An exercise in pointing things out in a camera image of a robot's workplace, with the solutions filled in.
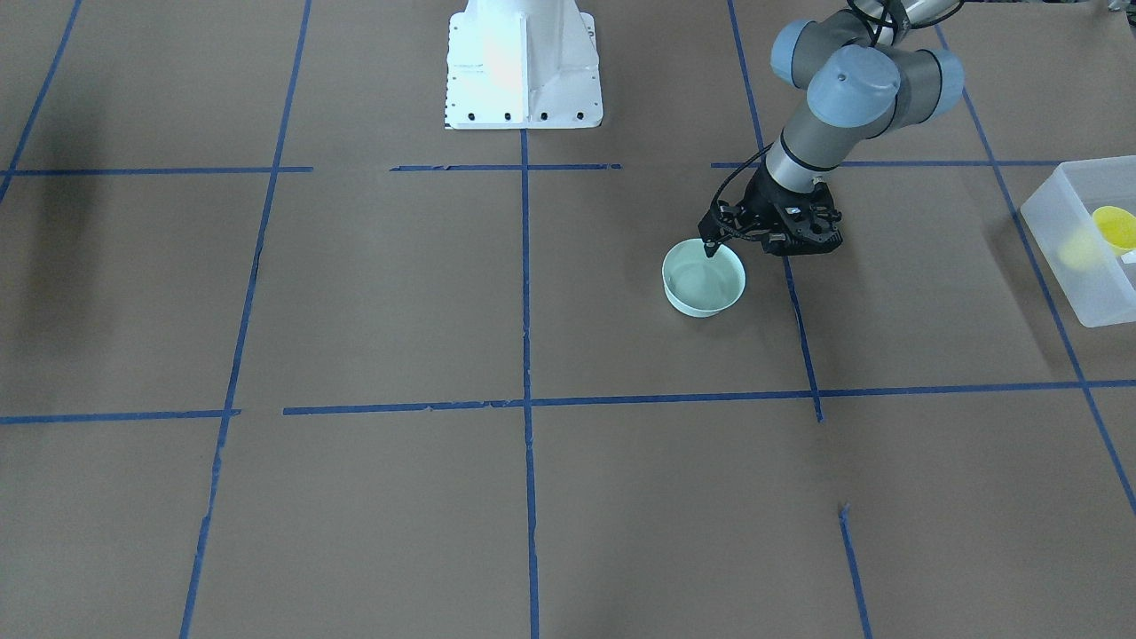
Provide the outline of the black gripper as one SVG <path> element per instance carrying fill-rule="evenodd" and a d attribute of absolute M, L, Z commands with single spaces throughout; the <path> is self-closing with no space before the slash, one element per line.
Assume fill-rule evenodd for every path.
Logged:
<path fill-rule="evenodd" d="M 745 169 L 746 166 L 742 165 L 722 180 L 721 185 L 715 190 L 715 197 L 707 206 L 705 215 L 698 222 L 698 235 L 703 241 L 707 259 L 715 258 L 715 255 L 721 249 L 722 242 L 730 240 L 761 242 L 772 226 L 769 219 L 769 205 L 763 197 L 763 186 L 777 182 L 766 166 L 759 166 L 751 175 L 738 202 L 730 205 L 722 199 L 722 191 L 726 186 L 730 185 L 730 182 Z M 820 177 L 807 179 L 804 193 L 810 193 L 816 179 Z"/>

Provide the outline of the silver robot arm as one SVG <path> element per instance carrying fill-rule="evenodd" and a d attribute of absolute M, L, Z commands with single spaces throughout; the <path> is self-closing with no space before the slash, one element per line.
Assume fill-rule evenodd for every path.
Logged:
<path fill-rule="evenodd" d="M 847 1 L 827 20 L 795 20 L 776 38 L 775 76 L 803 101 L 745 166 L 743 197 L 716 193 L 698 223 L 705 257 L 730 240 L 775 257 L 833 252 L 843 241 L 827 179 L 864 140 L 934 121 L 961 100 L 964 69 L 945 49 L 902 49 L 912 31 L 960 13 L 960 1 Z"/>

